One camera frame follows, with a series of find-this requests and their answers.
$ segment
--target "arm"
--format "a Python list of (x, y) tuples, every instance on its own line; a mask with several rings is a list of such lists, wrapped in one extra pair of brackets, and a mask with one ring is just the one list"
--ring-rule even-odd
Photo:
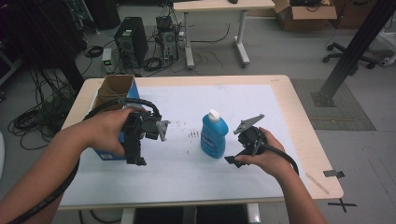
[[(58, 132), (32, 168), (0, 202), (0, 223), (12, 221), (60, 187), (87, 147), (102, 148), (122, 155), (123, 148), (118, 136), (131, 112), (131, 108), (126, 108), (101, 113)], [(51, 222), (57, 211), (54, 207), (57, 208), (59, 202), (55, 200), (30, 221)]]
[[(283, 146), (267, 130), (260, 128), (268, 144), (285, 151)], [(274, 152), (266, 150), (257, 156), (238, 156), (237, 161), (260, 166), (264, 172), (272, 175), (282, 188), (290, 223), (327, 223), (306, 190), (303, 181), (294, 172), (290, 164)]]

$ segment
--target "floor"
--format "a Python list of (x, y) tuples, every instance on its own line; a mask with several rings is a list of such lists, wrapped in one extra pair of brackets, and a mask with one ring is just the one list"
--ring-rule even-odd
[[(121, 6), (120, 16), (152, 15), (161, 13), (156, 7)], [(144, 19), (146, 34), (154, 30), (153, 21)], [(143, 77), (165, 76), (215, 76), (215, 75), (287, 75), (290, 78), (326, 79), (337, 60), (323, 63), (321, 59), (328, 53), (326, 45), (333, 41), (347, 45), (356, 30), (335, 30), (327, 24), (321, 31), (285, 32), (279, 28), (274, 18), (247, 19), (244, 44), (251, 64), (241, 67), (239, 56), (234, 50), (233, 35), (238, 30), (232, 24), (229, 34), (216, 44), (193, 43), (194, 57), (197, 58), (193, 70), (185, 68), (184, 53), (180, 62), (159, 73), (134, 70)], [(217, 40), (227, 32), (225, 25), (195, 26), (191, 35), (196, 40)], [(100, 34), (87, 33), (88, 46), (104, 45), (112, 40), (114, 31)], [(149, 53), (153, 52), (152, 43)], [(381, 43), (374, 42), (369, 55), (380, 60), (391, 52)], [(76, 58), (80, 71), (87, 69), (90, 60), (82, 54)], [(106, 73), (100, 59), (93, 59), (84, 74), (88, 77), (103, 77)], [(318, 207), (329, 223), (394, 223), (396, 220), (396, 64), (377, 66), (373, 70), (360, 63), (354, 76), (346, 79), (346, 84), (361, 107), (374, 124), (376, 131), (319, 131), (318, 139), (332, 164), (333, 169), (346, 176), (339, 181), (344, 190), (339, 199), (318, 201)], [(6, 144), (7, 160), (0, 181), (0, 195), (4, 194), (18, 180), (41, 150), (26, 151), (20, 146), (20, 138), (7, 131), (7, 125), (16, 116), (35, 105), (34, 85), (27, 68), (22, 68), (2, 87), (7, 99), (0, 103), (0, 131)], [(33, 146), (43, 144), (40, 136), (32, 133), (26, 143)], [(284, 203), (260, 203), (262, 223), (289, 223)], [(96, 210), (96, 214), (108, 220), (120, 218), (120, 209)], [(88, 211), (83, 212), (86, 223), (98, 223)], [(59, 211), (55, 224), (78, 223), (78, 211)]]

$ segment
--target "blue bottle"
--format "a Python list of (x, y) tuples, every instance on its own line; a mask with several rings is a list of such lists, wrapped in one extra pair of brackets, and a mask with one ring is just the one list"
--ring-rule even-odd
[(225, 135), (228, 126), (214, 109), (202, 119), (204, 124), (201, 132), (201, 149), (213, 158), (220, 158), (225, 150)]

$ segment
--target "bottle cap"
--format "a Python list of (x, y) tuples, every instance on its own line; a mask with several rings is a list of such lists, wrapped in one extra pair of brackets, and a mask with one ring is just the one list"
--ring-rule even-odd
[(209, 110), (209, 120), (212, 122), (217, 122), (220, 119), (220, 114), (214, 109)]

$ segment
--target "mat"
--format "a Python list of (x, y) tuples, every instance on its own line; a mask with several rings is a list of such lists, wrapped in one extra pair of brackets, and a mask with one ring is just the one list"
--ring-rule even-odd
[(315, 106), (310, 93), (318, 92), (324, 82), (322, 79), (291, 81), (315, 130), (375, 131), (375, 126), (345, 83), (332, 98), (336, 107)]

